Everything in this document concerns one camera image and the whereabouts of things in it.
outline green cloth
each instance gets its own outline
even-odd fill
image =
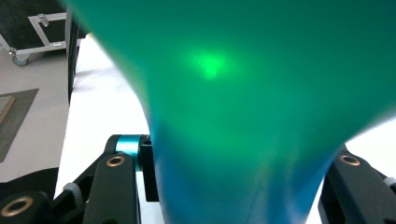
[[[304,222],[396,111],[396,1],[68,3],[141,99],[166,223]]]

